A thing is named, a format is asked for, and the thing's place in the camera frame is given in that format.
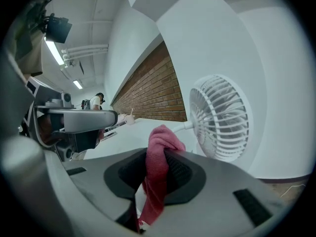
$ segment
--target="floor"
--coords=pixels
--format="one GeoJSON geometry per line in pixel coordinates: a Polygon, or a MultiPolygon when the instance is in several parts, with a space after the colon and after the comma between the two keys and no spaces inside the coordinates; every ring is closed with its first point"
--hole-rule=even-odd
{"type": "Polygon", "coordinates": [[[307,179],[295,182],[295,183],[284,183],[284,184],[267,184],[281,199],[288,205],[293,204],[296,199],[300,196],[303,189],[305,188],[307,179]]]}

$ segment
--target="pink towel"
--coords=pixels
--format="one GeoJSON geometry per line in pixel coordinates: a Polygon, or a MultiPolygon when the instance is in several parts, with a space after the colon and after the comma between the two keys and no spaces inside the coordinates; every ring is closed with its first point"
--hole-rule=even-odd
{"type": "Polygon", "coordinates": [[[146,178],[143,188],[147,199],[139,218],[141,224],[145,221],[151,225],[163,210],[163,200],[167,193],[167,164],[163,149],[178,149],[185,151],[185,145],[165,125],[155,128],[149,135],[146,155],[146,178]]]}

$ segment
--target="pipe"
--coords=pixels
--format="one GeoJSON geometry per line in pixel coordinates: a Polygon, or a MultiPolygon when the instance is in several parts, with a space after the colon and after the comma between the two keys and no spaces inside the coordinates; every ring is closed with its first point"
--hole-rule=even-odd
{"type": "Polygon", "coordinates": [[[82,57],[91,56],[91,55],[102,54],[102,53],[107,53],[107,51],[103,51],[103,52],[99,52],[99,53],[84,54],[84,55],[80,55],[80,56],[72,57],[72,58],[69,58],[69,59],[65,59],[65,60],[64,60],[64,62],[65,62],[65,61],[75,60],[75,59],[82,58],[82,57]]]}
{"type": "Polygon", "coordinates": [[[178,131],[181,131],[181,130],[184,130],[184,129],[191,129],[191,128],[193,128],[194,127],[194,125],[193,125],[193,123],[191,122],[191,121],[186,121],[186,122],[183,122],[181,125],[179,125],[179,126],[176,126],[175,128],[173,128],[171,131],[173,132],[173,133],[176,133],[176,132],[178,132],[178,131]]]}
{"type": "Polygon", "coordinates": [[[83,51],[77,51],[77,52],[73,52],[73,53],[66,53],[63,55],[63,59],[69,59],[71,56],[74,56],[77,54],[100,52],[100,51],[108,51],[108,49],[107,48],[98,48],[98,49],[88,49],[88,50],[83,50],[83,51]]]}
{"type": "Polygon", "coordinates": [[[86,49],[96,49],[96,48],[106,48],[109,47],[109,44],[102,44],[102,45],[84,45],[84,46],[78,46],[78,47],[72,47],[68,49],[62,49],[62,53],[72,52],[72,51],[79,51],[79,50],[86,50],[86,49]]]}

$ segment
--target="fan grille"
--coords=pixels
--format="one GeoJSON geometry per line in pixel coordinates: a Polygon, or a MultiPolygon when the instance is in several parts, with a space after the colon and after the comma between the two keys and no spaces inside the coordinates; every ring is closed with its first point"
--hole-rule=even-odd
{"type": "Polygon", "coordinates": [[[208,157],[223,161],[241,156],[250,129],[249,104],[229,81],[212,75],[198,80],[190,92],[191,120],[198,142],[208,157]]]}

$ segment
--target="brick wall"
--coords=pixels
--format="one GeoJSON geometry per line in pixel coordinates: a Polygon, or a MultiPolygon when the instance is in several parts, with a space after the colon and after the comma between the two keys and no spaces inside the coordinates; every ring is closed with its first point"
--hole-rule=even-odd
{"type": "Polygon", "coordinates": [[[112,107],[119,113],[130,113],[134,108],[135,118],[187,121],[177,75],[164,42],[136,69],[112,107]]]}

